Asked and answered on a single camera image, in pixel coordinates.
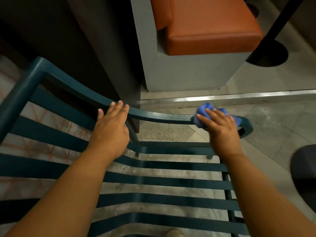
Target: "chair backrest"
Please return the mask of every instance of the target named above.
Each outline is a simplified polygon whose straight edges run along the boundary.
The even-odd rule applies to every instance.
[[[84,151],[88,145],[88,141],[85,139],[78,138],[20,115],[26,103],[30,101],[81,127],[90,131],[93,130],[95,125],[94,120],[38,87],[43,78],[47,78],[58,87],[67,90],[99,108],[106,108],[112,102],[112,100],[97,94],[77,82],[46,59],[38,57],[0,105],[0,143],[2,143],[8,133],[11,133],[53,146],[62,147],[70,151]],[[131,118],[152,122],[192,124],[192,115],[155,113],[135,108],[130,108],[128,115]],[[240,125],[241,129],[239,130],[239,135],[243,138],[252,132],[252,125],[246,118],[240,118],[242,119],[242,123]],[[128,144],[128,148],[137,153],[214,155],[214,151],[209,143],[143,142],[138,141],[132,128],[129,128],[129,130],[132,141]],[[240,209],[237,201],[232,199],[230,191],[233,190],[233,186],[228,179],[227,168],[223,163],[152,161],[135,159],[125,155],[116,159],[115,162],[138,168],[221,172],[223,181],[135,176],[107,171],[103,182],[224,190],[225,199],[138,192],[114,193],[101,194],[97,208],[124,203],[154,203],[210,208],[226,210],[229,216],[229,221],[131,212],[93,222],[90,226],[89,237],[101,235],[129,223],[164,225],[169,227],[237,233],[242,235],[249,234],[243,219],[236,217],[234,214],[234,211],[239,211]],[[54,180],[58,179],[68,166],[68,164],[42,159],[0,154],[0,176],[6,178]],[[38,202],[38,200],[39,198],[0,201],[0,224],[19,221]]]
[[[150,0],[156,29],[160,30],[172,22],[171,0]]]

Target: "orange seat cushion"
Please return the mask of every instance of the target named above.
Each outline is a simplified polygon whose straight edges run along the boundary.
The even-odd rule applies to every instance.
[[[172,22],[170,0],[150,0],[153,10],[156,29],[160,30]]]
[[[243,0],[171,0],[168,55],[253,51],[263,33]]]

